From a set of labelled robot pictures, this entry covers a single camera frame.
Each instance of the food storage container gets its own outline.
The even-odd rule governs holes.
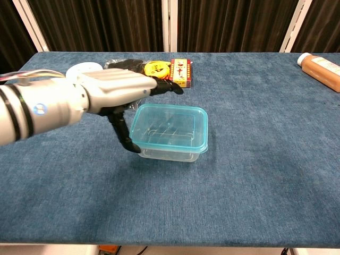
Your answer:
[[[193,162],[208,150],[208,115],[199,107],[144,104],[130,136],[141,157]]]

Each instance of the dark curtain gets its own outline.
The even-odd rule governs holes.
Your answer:
[[[292,52],[340,52],[340,1],[314,0]]]
[[[178,0],[179,52],[278,52],[298,0]]]
[[[12,0],[0,2],[0,73],[17,71],[37,52]]]
[[[159,0],[28,0],[49,50],[163,51]]]

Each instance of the orange bottle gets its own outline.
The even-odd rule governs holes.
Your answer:
[[[303,72],[340,92],[340,66],[309,53],[303,53],[297,60],[297,64],[302,67]]]

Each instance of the floor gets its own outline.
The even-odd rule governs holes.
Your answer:
[[[143,246],[123,246],[119,255],[137,255]],[[160,247],[150,246],[143,255],[280,255],[282,248]],[[295,255],[340,255],[340,249],[294,249]],[[98,255],[96,245],[7,245],[0,255]]]

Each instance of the white cap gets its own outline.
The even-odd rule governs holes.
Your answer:
[[[301,62],[304,60],[305,57],[307,57],[307,56],[309,56],[309,55],[311,55],[311,54],[310,54],[310,53],[307,53],[307,52],[303,53],[303,54],[297,59],[297,64],[298,64],[299,66],[301,66]]]
[[[102,66],[95,62],[83,62],[74,65],[68,69],[66,72],[66,79],[75,83],[77,81],[78,75],[81,73],[94,72],[103,70]]]

